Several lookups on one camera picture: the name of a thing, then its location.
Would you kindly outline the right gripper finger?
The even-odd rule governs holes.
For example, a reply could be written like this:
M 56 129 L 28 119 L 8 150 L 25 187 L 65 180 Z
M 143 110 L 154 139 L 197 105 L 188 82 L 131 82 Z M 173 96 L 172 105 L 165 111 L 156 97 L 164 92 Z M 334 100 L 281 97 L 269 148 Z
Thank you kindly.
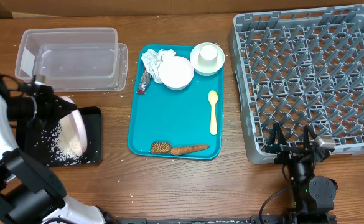
M 312 149 L 309 140 L 310 137 L 314 140 L 317 134 L 309 125 L 305 125 L 303 128 L 303 143 L 305 149 Z
M 274 123 L 268 141 L 268 149 L 285 149 L 287 147 L 287 141 L 279 123 Z

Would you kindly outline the orange carrot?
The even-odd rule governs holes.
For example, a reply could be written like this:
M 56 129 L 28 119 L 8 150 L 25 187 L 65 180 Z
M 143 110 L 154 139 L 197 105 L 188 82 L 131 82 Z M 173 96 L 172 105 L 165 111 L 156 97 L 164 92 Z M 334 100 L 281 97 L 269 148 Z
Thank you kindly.
M 181 156 L 181 155 L 185 155 L 191 152 L 196 152 L 196 151 L 202 151 L 205 149 L 208 149 L 209 145 L 194 145 L 194 146 L 181 146 L 181 147 L 173 147 L 170 150 L 170 153 L 173 156 Z

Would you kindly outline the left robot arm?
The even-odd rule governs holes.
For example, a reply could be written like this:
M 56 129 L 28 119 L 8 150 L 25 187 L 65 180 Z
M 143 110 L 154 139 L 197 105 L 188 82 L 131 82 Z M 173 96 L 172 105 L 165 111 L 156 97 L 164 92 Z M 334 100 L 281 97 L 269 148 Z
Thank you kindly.
M 3 223 L 105 223 L 119 220 L 97 206 L 67 195 L 61 180 L 19 148 L 11 122 L 43 131 L 78 110 L 73 101 L 33 79 L 15 91 L 0 73 L 0 221 Z

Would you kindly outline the white napkin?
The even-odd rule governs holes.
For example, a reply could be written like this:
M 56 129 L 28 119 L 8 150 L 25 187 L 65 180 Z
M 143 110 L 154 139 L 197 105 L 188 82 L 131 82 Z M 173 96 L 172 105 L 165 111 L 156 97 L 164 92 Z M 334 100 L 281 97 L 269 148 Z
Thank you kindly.
M 148 49 L 147 52 L 144 52 L 142 54 L 141 60 L 144 64 L 146 71 L 148 72 L 148 74 L 150 74 L 154 81 L 158 84 L 162 84 L 162 81 L 159 77 L 159 66 L 164 60 L 174 57 L 175 55 L 176 52 L 172 49 L 160 49 L 160 51 L 158 52 L 153 49 Z

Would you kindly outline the large white plate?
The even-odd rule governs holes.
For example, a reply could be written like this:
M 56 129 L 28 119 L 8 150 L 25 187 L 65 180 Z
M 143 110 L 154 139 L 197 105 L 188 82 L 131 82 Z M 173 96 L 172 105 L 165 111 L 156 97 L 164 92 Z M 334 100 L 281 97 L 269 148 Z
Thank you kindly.
M 58 147 L 71 157 L 81 156 L 87 149 L 88 141 L 82 116 L 78 109 L 59 121 Z

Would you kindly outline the red silver snack wrapper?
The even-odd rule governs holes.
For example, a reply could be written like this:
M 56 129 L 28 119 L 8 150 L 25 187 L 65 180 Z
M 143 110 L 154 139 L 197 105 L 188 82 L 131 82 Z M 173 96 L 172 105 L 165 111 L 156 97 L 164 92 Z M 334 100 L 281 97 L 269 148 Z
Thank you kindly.
M 150 81 L 151 81 L 151 75 L 147 72 L 147 70 L 145 70 L 140 79 L 140 83 L 136 90 L 136 93 L 145 94 Z

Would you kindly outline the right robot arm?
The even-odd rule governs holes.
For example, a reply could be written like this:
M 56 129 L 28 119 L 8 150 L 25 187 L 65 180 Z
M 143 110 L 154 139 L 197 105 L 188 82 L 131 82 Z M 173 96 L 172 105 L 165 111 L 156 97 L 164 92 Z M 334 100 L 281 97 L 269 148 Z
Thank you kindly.
M 334 209 L 334 199 L 338 185 L 336 181 L 315 175 L 317 163 L 326 160 L 335 150 L 335 142 L 330 136 L 319 136 L 306 125 L 303 129 L 303 146 L 289 146 L 278 123 L 273 124 L 271 135 L 265 145 L 265 152 L 274 154 L 273 162 L 282 165 L 282 173 L 290 186 L 271 195 L 259 210 L 261 223 L 337 223 L 329 216 Z M 292 192 L 294 208 L 274 218 L 266 218 L 263 210 L 274 197 Z

